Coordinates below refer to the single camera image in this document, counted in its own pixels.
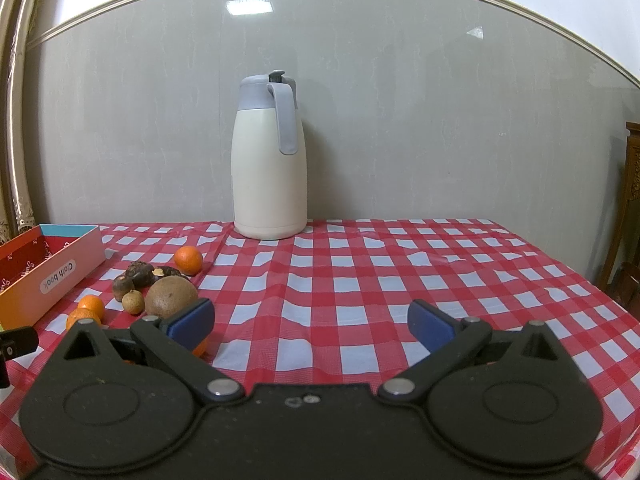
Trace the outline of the cream and grey thermos jug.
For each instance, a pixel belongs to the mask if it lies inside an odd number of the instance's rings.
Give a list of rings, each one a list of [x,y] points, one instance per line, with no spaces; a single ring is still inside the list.
[[[234,227],[282,240],[307,224],[307,159],[296,82],[283,70],[244,78],[231,147]]]

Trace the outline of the red orange cardboard box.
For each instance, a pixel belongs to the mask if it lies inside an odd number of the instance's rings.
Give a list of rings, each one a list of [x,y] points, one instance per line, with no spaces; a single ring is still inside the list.
[[[40,224],[1,246],[1,327],[33,326],[105,260],[100,228]]]

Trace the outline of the dark wrinkled passion fruit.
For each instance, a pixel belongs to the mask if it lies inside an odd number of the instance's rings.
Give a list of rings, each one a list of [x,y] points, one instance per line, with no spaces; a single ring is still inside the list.
[[[142,260],[130,263],[125,271],[127,278],[130,278],[135,289],[149,287],[154,283],[154,266]]]

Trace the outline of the brown water chestnut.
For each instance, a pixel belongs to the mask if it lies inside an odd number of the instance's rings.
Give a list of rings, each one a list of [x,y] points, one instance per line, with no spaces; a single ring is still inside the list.
[[[134,282],[126,274],[119,275],[112,281],[112,293],[117,302],[122,302],[128,292],[134,290]]]

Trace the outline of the dark wooden cabinet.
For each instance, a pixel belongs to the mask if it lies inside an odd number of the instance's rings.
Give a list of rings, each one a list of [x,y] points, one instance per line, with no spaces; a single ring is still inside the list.
[[[639,201],[639,123],[626,122],[626,129],[629,134],[613,235],[598,274],[596,286],[638,320],[639,245],[634,248],[631,260],[623,261],[615,275],[612,275],[620,243],[623,240],[630,204]]]

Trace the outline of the large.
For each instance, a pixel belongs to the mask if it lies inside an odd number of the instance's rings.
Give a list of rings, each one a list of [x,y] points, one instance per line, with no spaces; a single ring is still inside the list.
[[[95,322],[98,325],[101,324],[101,319],[99,315],[96,314],[96,312],[90,309],[78,308],[70,312],[70,314],[66,318],[66,330],[70,330],[76,322],[85,320]]]

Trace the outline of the brown kiwi fruit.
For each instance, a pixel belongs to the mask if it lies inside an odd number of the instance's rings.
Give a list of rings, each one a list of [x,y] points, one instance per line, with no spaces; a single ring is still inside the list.
[[[169,275],[154,283],[144,297],[145,312],[170,318],[198,300],[198,290],[186,278]]]

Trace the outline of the small tangerine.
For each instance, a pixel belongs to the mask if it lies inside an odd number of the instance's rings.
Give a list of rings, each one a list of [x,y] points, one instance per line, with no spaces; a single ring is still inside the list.
[[[85,295],[78,301],[77,307],[78,309],[91,311],[99,321],[104,317],[105,304],[99,296]]]

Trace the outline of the red checkered tablecloth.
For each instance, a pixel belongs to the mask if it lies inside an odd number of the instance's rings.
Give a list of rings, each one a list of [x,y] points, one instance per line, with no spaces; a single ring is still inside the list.
[[[579,273],[486,219],[315,221],[286,240],[248,240],[229,222],[104,224],[104,263],[38,323],[39,346],[9,364],[1,393],[1,474],[32,466],[18,410],[85,296],[101,298],[103,321],[130,316],[112,283],[130,262],[171,262],[198,248],[196,281],[216,325],[204,358],[243,385],[367,382],[425,356],[407,309],[422,299],[455,318],[499,330],[544,321],[597,391],[603,426],[589,456],[607,479],[639,474],[639,325]]]

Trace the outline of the small tan longan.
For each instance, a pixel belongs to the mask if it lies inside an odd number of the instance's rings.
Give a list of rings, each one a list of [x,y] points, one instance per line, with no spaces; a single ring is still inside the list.
[[[145,310],[142,292],[132,290],[122,296],[122,308],[130,315],[139,315]]]

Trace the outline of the beige curtain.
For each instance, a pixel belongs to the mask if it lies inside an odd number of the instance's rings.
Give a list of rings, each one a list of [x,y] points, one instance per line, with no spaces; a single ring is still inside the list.
[[[23,136],[27,40],[38,0],[1,0],[1,243],[35,225]]]

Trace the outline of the dark water chestnut with stem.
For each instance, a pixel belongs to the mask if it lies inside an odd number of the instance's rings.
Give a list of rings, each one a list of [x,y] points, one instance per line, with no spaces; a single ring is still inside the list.
[[[158,281],[161,278],[168,278],[168,276],[180,276],[180,278],[188,278],[186,274],[183,274],[173,266],[154,266],[152,270],[152,277],[154,281]]]

